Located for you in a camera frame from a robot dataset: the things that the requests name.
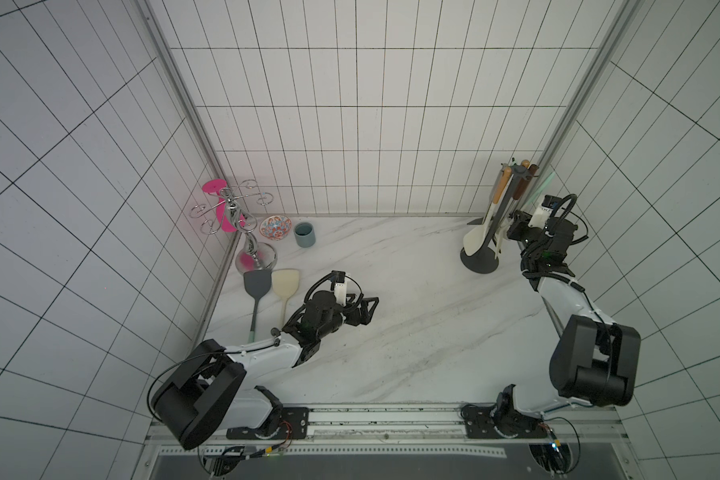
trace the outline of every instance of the cup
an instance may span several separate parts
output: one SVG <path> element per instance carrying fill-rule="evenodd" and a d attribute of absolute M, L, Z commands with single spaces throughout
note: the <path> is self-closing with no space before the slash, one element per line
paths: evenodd
<path fill-rule="evenodd" d="M 296 244 L 301 248 L 309 248 L 315 244 L 315 229 L 309 222 L 301 222 L 294 226 L 293 235 L 296 237 Z"/>

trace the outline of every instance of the bowl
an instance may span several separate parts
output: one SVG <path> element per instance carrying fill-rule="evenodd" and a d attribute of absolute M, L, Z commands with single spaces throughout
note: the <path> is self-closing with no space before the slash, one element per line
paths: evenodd
<path fill-rule="evenodd" d="M 259 232 L 270 240 L 282 240 L 291 231 L 291 219 L 284 215 L 273 215 L 259 226 Z"/>

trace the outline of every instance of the green spatula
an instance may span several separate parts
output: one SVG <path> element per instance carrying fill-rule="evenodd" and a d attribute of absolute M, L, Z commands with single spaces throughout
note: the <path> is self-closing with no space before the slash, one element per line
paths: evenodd
<path fill-rule="evenodd" d="M 275 270 L 272 272 L 272 291 L 282 300 L 282 312 L 280 313 L 280 327 L 286 324 L 286 305 L 298 290 L 298 270 Z"/>
<path fill-rule="evenodd" d="M 246 292 L 253 297 L 253 318 L 251 318 L 251 332 L 248 343 L 253 342 L 256 336 L 256 314 L 259 312 L 259 300 L 272 288 L 271 270 L 251 270 L 242 274 L 242 283 Z"/>

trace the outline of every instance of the cooking utensil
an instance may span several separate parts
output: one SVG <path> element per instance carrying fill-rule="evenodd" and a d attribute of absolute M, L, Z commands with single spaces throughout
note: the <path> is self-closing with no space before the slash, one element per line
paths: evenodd
<path fill-rule="evenodd" d="M 242 274 L 242 284 L 246 292 L 253 297 L 253 318 L 251 318 L 251 332 L 248 334 L 248 343 L 256 337 L 256 314 L 259 312 L 259 300 L 272 288 L 271 270 L 251 270 Z"/>
<path fill-rule="evenodd" d="M 501 164 L 501 168 L 499 169 L 499 173 L 496 175 L 496 180 L 494 180 L 494 186 L 493 186 L 493 188 L 490 189 L 490 194 L 488 195 L 488 198 L 490 198 L 490 199 L 494 198 L 496 189 L 499 187 L 499 181 L 501 180 L 501 175 L 504 175 L 504 167 L 506 167 L 506 166 L 507 166 L 507 164 Z M 488 217 L 489 213 L 490 213 L 490 203 L 488 204 L 488 211 L 485 212 L 485 216 L 481 216 L 480 218 L 475 218 L 471 222 L 468 222 L 467 225 L 482 225 L 485 222 L 490 221 L 490 218 Z"/>
<path fill-rule="evenodd" d="M 485 240 L 485 235 L 488 232 L 488 226 L 490 224 L 490 216 L 494 212 L 496 205 L 499 203 L 501 194 L 504 192 L 504 188 L 507 187 L 507 182 L 509 181 L 509 177 L 511 175 L 512 168 L 504 167 L 501 172 L 498 187 L 494 192 L 494 198 L 490 203 L 483 224 L 476 226 L 464 235 L 464 252 L 466 252 L 467 255 L 474 255 L 474 253 L 480 250 L 480 247 L 483 245 L 483 240 Z"/>
<path fill-rule="evenodd" d="M 298 290 L 298 270 L 275 270 L 272 272 L 272 291 L 282 300 L 280 313 L 280 327 L 286 324 L 286 306 L 288 299 Z"/>
<path fill-rule="evenodd" d="M 530 174 L 530 176 L 520 178 L 518 188 L 516 188 L 514 193 L 512 194 L 512 201 L 509 203 L 509 208 L 507 208 L 507 212 L 509 213 L 509 215 L 512 215 L 512 212 L 514 212 L 514 208 L 518 204 L 520 197 L 523 196 L 523 193 L 525 193 L 525 189 L 528 188 L 530 179 L 533 177 L 533 174 L 536 173 L 536 170 L 539 169 L 538 165 L 531 165 L 528 160 L 523 160 L 522 162 L 520 162 L 520 165 L 528 168 L 528 174 Z M 504 241 L 504 237 L 507 235 L 507 230 L 509 230 L 510 222 L 508 221 L 507 217 L 508 216 L 505 215 L 504 218 L 500 220 L 499 228 L 497 230 L 495 258 L 498 258 L 499 252 L 501 252 L 501 243 Z"/>
<path fill-rule="evenodd" d="M 499 267 L 499 260 L 490 248 L 490 241 L 494 238 L 494 235 L 496 235 L 500 220 L 507 211 L 507 206 L 510 200 L 512 200 L 511 196 L 518 188 L 520 179 L 528 174 L 528 168 L 522 165 L 512 165 L 509 168 L 511 169 L 512 180 L 507 187 L 507 194 L 501 199 L 499 206 L 496 207 L 496 214 L 490 222 L 488 233 L 485 235 L 485 238 L 483 238 L 483 244 L 480 245 L 480 248 L 478 248 L 474 255 L 467 255 L 466 250 L 463 248 L 459 254 L 461 263 L 476 274 L 489 274 L 496 271 Z"/>

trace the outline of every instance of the black cable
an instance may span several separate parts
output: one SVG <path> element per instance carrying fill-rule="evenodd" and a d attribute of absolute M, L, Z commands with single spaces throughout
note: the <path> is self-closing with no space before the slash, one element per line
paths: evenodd
<path fill-rule="evenodd" d="M 200 458 L 200 446 L 197 447 L 197 461 L 198 461 L 198 463 L 200 464 L 200 467 L 201 467 L 203 470 L 205 470 L 208 475 L 213 476 L 213 474 L 211 473 L 211 471 L 208 470 L 208 468 L 206 468 L 206 464 L 202 463 L 202 459 Z"/>
<path fill-rule="evenodd" d="M 586 229 L 586 232 L 584 232 L 584 236 L 581 236 L 570 243 L 571 245 L 580 244 L 581 242 L 585 241 L 587 238 L 590 237 L 590 228 L 586 225 L 586 222 L 580 216 L 576 215 L 574 212 L 570 212 L 570 214 L 578 218 L 579 221 L 584 224 L 584 228 Z"/>
<path fill-rule="evenodd" d="M 567 475 L 567 474 L 571 473 L 574 470 L 574 468 L 579 466 L 579 460 L 581 460 L 581 440 L 579 439 L 579 433 L 576 431 L 576 427 L 574 427 L 574 424 L 571 423 L 568 418 L 554 417 L 554 418 L 546 418 L 544 421 L 548 422 L 550 420 L 565 420 L 566 422 L 568 422 L 568 425 L 570 425 L 570 427 L 574 430 L 574 433 L 576 434 L 576 444 L 579 447 L 579 454 L 576 455 L 576 463 L 574 463 L 574 466 L 572 466 L 571 468 L 568 468 L 568 470 L 563 474 L 563 475 Z"/>
<path fill-rule="evenodd" d="M 592 310 L 592 313 L 594 313 L 597 318 L 600 320 L 600 323 L 602 323 L 605 326 L 605 334 L 608 335 L 608 373 L 605 377 L 605 383 L 603 384 L 602 388 L 600 388 L 600 392 L 597 394 L 597 398 L 595 398 L 595 401 L 600 400 L 602 398 L 603 393 L 605 392 L 605 388 L 608 386 L 608 381 L 610 381 L 610 370 L 611 367 L 613 367 L 614 363 L 614 342 L 610 339 L 610 332 L 608 331 L 608 327 L 606 326 L 606 323 L 603 321 L 603 317 L 600 316 L 600 314 L 595 310 L 595 307 L 592 306 L 592 302 L 590 302 L 590 298 L 586 294 L 586 292 L 582 292 L 584 294 L 584 298 L 586 299 L 586 303 L 590 306 L 590 310 Z"/>
<path fill-rule="evenodd" d="M 552 220 L 553 218 L 557 218 L 557 222 L 555 222 L 555 224 L 552 225 L 551 228 L 546 229 L 547 231 L 549 231 L 550 236 L 554 236 L 555 231 L 557 231 L 557 226 L 560 225 L 560 222 L 562 222 L 563 219 L 566 216 L 568 216 L 570 211 L 574 208 L 574 205 L 576 205 L 577 198 L 578 198 L 578 195 L 576 195 L 576 194 L 568 194 L 565 197 L 563 197 L 563 199 L 560 200 L 560 202 L 558 202 L 557 205 L 554 206 L 554 208 L 552 209 L 552 213 L 550 214 L 550 217 L 547 219 L 547 226 L 548 226 L 550 220 Z M 555 216 L 555 215 L 557 215 L 557 211 L 560 209 L 560 207 L 563 204 L 565 204 L 566 202 L 568 202 L 568 205 L 566 205 L 565 208 L 563 209 L 563 214 L 559 217 Z"/>
<path fill-rule="evenodd" d="M 573 280 L 566 278 L 565 276 L 562 276 L 561 274 L 555 274 L 553 272 L 523 272 L 523 276 L 525 278 L 531 279 L 531 278 L 554 278 L 555 280 L 559 280 L 560 282 L 566 283 L 574 290 L 578 290 L 581 293 L 584 293 L 584 287 L 579 285 L 578 283 L 574 282 Z"/>
<path fill-rule="evenodd" d="M 324 276 L 323 278 L 321 278 L 320 280 L 315 282 L 314 285 L 310 286 L 309 290 L 307 290 L 307 294 L 304 295 L 304 303 L 309 302 L 309 299 L 312 297 L 312 294 L 315 293 L 315 290 L 317 290 L 317 287 L 319 287 L 326 280 L 330 280 L 332 276 L 334 276 L 333 272 L 331 272 L 330 274 L 327 274 L 326 276 Z"/>
<path fill-rule="evenodd" d="M 349 278 L 352 281 L 352 283 L 355 283 L 355 285 L 357 285 L 358 289 L 360 290 L 360 294 L 362 295 L 362 287 L 360 286 L 359 283 L 355 282 L 354 278 L 350 277 L 349 275 L 344 275 L 344 278 Z"/>
<path fill-rule="evenodd" d="M 236 351 L 236 352 L 228 352 L 228 351 L 223 351 L 223 352 L 206 352 L 206 353 L 201 353 L 200 355 L 195 355 L 195 356 L 187 357 L 187 358 L 185 358 L 184 360 L 182 360 L 181 362 L 176 362 L 176 363 L 174 363 L 172 366 L 170 366 L 170 367 L 168 367 L 167 369 L 163 370 L 161 374 L 159 374 L 158 376 L 156 376 L 155 379 L 152 381 L 152 384 L 150 385 L 150 388 L 146 390 L 146 408 L 150 411 L 150 414 L 152 415 L 152 417 L 156 418 L 159 422 L 162 422 L 162 421 L 163 421 L 163 419 L 160 418 L 160 417 L 158 417 L 157 414 L 155 413 L 155 411 L 152 409 L 152 405 L 150 405 L 150 397 L 152 396 L 152 389 L 155 387 L 155 384 L 157 383 L 157 380 L 159 380 L 163 375 L 165 375 L 166 373 L 168 373 L 170 370 L 172 370 L 172 369 L 174 369 L 174 368 L 176 368 L 176 367 L 178 367 L 178 366 L 180 366 L 180 365 L 188 362 L 189 360 L 199 359 L 199 358 L 203 358 L 204 356 L 211 356 L 211 355 L 228 355 L 228 354 L 231 354 L 231 353 L 234 354 L 234 353 L 243 353 L 243 352 L 258 352 L 259 350 L 268 349 L 270 346 L 271 346 L 271 345 L 261 346 L 261 347 L 259 347 L 259 348 L 257 348 L 257 349 L 251 349 L 251 350 L 238 350 L 238 351 Z"/>

